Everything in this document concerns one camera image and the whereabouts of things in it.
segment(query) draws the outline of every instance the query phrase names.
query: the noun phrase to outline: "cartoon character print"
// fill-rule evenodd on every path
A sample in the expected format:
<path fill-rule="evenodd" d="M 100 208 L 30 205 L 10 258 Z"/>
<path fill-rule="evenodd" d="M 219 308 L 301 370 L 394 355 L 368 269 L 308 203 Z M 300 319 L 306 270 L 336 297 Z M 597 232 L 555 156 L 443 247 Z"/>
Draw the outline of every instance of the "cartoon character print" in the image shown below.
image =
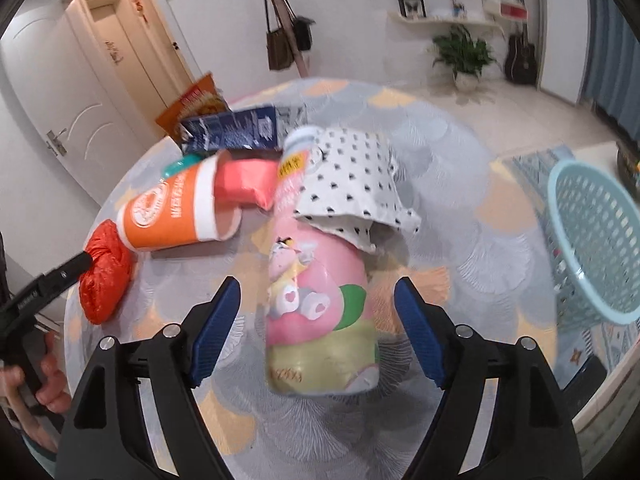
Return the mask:
<path fill-rule="evenodd" d="M 297 344 L 337 326 L 344 311 L 342 293 L 314 260 L 315 243 L 278 238 L 269 259 L 268 344 Z"/>

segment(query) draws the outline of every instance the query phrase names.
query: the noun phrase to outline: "guitar body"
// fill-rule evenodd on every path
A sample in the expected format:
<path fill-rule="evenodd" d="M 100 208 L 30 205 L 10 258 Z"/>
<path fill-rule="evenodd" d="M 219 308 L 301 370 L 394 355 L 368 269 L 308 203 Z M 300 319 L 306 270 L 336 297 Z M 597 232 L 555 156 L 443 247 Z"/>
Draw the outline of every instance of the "guitar body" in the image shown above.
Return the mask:
<path fill-rule="evenodd" d="M 525 43 L 522 35 L 513 34 L 509 38 L 509 55 L 504 63 L 504 75 L 516 85 L 536 85 L 538 62 L 536 47 Z"/>

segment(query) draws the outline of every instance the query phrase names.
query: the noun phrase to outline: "pink pole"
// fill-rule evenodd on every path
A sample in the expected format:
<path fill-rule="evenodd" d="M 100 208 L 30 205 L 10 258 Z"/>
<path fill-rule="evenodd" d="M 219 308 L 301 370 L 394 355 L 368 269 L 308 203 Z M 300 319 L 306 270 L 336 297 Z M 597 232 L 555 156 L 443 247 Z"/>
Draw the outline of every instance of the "pink pole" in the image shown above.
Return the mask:
<path fill-rule="evenodd" d="M 275 6 L 276 13 L 278 18 L 280 19 L 280 23 L 282 24 L 282 28 L 284 29 L 285 34 L 287 35 L 287 39 L 289 40 L 289 46 L 291 47 L 291 52 L 293 53 L 293 59 L 296 62 L 296 67 L 298 67 L 298 73 L 300 77 L 309 77 L 309 72 L 306 69 L 305 60 L 300 54 L 298 50 L 298 42 L 296 41 L 296 35 L 293 32 L 293 24 L 289 19 L 289 12 L 287 11 L 287 6 L 284 3 L 284 0 L 271 0 L 273 5 Z"/>

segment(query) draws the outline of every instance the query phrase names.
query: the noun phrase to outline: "picture frame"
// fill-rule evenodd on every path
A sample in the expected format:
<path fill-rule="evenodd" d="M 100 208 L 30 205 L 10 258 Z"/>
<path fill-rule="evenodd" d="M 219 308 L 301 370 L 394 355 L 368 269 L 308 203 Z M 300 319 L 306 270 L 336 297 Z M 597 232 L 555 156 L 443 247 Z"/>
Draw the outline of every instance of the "picture frame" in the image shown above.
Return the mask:
<path fill-rule="evenodd" d="M 398 0 L 400 14 L 408 20 L 420 20 L 427 17 L 424 0 Z"/>

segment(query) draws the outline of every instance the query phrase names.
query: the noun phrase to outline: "round table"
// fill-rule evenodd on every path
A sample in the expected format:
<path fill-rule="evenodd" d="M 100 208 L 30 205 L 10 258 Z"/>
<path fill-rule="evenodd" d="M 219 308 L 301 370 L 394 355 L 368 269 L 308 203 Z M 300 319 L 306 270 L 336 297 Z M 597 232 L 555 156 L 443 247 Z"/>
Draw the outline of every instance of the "round table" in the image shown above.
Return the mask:
<path fill-rule="evenodd" d="M 244 212 L 238 234 L 140 254 L 117 314 L 101 326 L 84 318 L 77 288 L 65 315 L 66 370 L 72 391 L 101 338 L 129 342 L 181 322 L 212 298 L 225 276 L 241 283 L 242 305 L 213 375 L 194 391 L 220 453 L 236 479 L 398 479 L 410 464 L 440 402 L 423 375 L 392 303 L 393 286 L 409 276 L 425 301 L 484 338 L 513 343 L 535 338 L 553 366 L 556 309 L 545 240 L 529 200 L 473 131 L 428 102 L 372 84 L 306 79 L 236 103 L 306 104 L 309 122 L 385 134 L 401 163 L 402 202 L 422 217 L 418 234 L 385 238 L 364 256 L 380 334 L 380 384 L 357 397 L 285 397 L 264 377 L 264 321 L 270 216 Z M 111 193 L 95 226 L 153 187 L 180 150 L 155 145 Z M 480 419 L 465 460 L 478 464 L 489 430 L 495 384 L 485 389 Z M 141 396 L 159 465 L 175 472 L 152 408 Z"/>

